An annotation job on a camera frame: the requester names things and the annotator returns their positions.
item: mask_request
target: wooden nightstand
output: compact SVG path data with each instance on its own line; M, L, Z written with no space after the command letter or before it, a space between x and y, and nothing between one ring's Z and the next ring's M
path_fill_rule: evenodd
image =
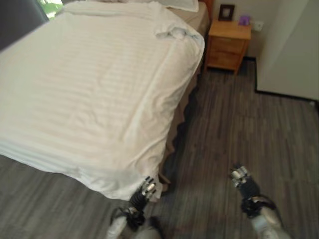
M249 41L251 26L240 26L236 21L214 20L208 33L205 70L217 67L239 70Z

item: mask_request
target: wood-look flooring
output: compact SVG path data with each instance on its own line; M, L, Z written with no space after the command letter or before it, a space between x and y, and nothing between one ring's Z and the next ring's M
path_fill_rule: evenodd
M319 238L318 113L306 101L256 94L254 84L251 61L236 77L209 70L201 78L185 134L165 166L173 185L146 208L167 239L256 238L227 177L237 161L277 203L295 239ZM0 239L103 239L111 211L124 205L0 156Z

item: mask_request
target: headboard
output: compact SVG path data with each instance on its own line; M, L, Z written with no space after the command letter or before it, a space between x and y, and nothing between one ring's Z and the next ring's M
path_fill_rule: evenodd
M209 14L209 19L212 20L213 19L214 0L199 0L199 1L203 1L204 3L206 3L208 14Z

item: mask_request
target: striped bedding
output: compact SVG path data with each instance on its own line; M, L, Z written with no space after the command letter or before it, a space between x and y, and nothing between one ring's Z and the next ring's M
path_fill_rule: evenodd
M0 154L129 199L157 178L203 49L155 2L67 4L0 54Z

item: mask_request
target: wall outlet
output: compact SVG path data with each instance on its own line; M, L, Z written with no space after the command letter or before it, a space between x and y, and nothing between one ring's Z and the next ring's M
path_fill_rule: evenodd
M264 27L263 21L251 21L250 23L253 31L261 31Z

